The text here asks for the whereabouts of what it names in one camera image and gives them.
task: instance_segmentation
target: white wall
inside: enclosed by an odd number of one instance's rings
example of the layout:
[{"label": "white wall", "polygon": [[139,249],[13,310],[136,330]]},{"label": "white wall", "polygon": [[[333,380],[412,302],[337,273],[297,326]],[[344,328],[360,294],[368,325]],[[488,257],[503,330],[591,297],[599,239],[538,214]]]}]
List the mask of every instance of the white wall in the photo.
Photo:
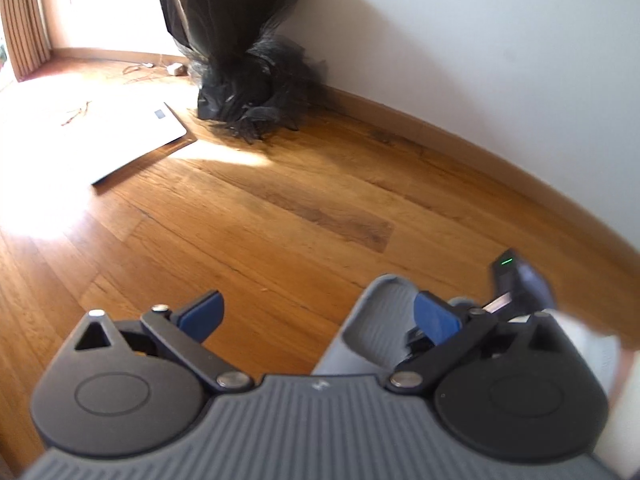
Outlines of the white wall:
[{"label": "white wall", "polygon": [[[78,24],[45,0],[54,46],[175,53],[156,0],[83,1]],[[331,86],[497,153],[640,249],[640,0],[300,0],[282,30]]]},{"label": "white wall", "polygon": [[42,0],[53,48],[180,54],[158,0]]}]

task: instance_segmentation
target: wooden baseboard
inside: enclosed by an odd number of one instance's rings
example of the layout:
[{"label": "wooden baseboard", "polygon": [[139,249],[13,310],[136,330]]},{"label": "wooden baseboard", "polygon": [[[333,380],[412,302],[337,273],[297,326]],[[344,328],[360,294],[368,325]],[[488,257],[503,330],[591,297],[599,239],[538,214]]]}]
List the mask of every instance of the wooden baseboard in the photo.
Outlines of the wooden baseboard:
[{"label": "wooden baseboard", "polygon": [[[188,62],[182,56],[100,48],[59,48],[54,49],[53,54],[59,57],[111,59],[132,63]],[[448,155],[461,164],[481,171],[576,226],[589,236],[603,253],[608,254],[629,272],[640,272],[640,253],[623,237],[564,194],[521,168],[468,140],[398,110],[335,88],[328,88],[328,92],[331,101],[336,103],[341,113]]]},{"label": "wooden baseboard", "polygon": [[54,48],[55,57],[73,57],[75,59],[109,59],[127,61],[129,63],[153,63],[154,65],[170,65],[171,63],[187,63],[184,56],[172,54],[152,54],[150,52],[127,52],[125,50],[106,50],[104,48]]}]

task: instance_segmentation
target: circular cover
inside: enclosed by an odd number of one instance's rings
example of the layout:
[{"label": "circular cover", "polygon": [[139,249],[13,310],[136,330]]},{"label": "circular cover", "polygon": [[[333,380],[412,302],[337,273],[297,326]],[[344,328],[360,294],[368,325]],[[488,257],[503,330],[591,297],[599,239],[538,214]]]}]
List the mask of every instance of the circular cover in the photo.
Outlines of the circular cover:
[{"label": "circular cover", "polygon": [[31,416],[48,446],[115,458],[170,442],[196,419],[203,401],[196,377],[177,364],[105,357],[48,370],[34,391]]},{"label": "circular cover", "polygon": [[454,370],[434,396],[445,427],[483,454],[549,462],[591,450],[607,399],[586,367],[555,352],[508,354]]}]

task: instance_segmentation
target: gray ribbed plate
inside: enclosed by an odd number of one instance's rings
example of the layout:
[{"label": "gray ribbed plate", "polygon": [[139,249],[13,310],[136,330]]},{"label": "gray ribbed plate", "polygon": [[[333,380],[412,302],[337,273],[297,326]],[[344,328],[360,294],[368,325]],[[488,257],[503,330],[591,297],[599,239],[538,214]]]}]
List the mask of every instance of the gray ribbed plate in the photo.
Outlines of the gray ribbed plate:
[{"label": "gray ribbed plate", "polygon": [[423,400],[373,376],[268,376],[219,397],[202,422],[144,456],[95,461],[52,449],[25,480],[615,479],[589,456],[552,465],[496,462],[442,430]]},{"label": "gray ribbed plate", "polygon": [[354,352],[392,371],[407,354],[407,331],[415,326],[418,288],[401,276],[384,274],[358,298],[354,316],[345,322],[342,338]]}]

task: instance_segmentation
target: black plastic bag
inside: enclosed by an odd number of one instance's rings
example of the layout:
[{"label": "black plastic bag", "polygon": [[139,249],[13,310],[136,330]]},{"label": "black plastic bag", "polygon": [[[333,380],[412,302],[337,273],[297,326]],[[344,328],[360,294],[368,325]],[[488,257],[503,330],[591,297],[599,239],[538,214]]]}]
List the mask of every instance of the black plastic bag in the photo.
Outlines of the black plastic bag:
[{"label": "black plastic bag", "polygon": [[160,0],[166,28],[191,61],[198,117],[247,141],[296,130],[319,76],[303,49],[273,34],[296,0]]}]

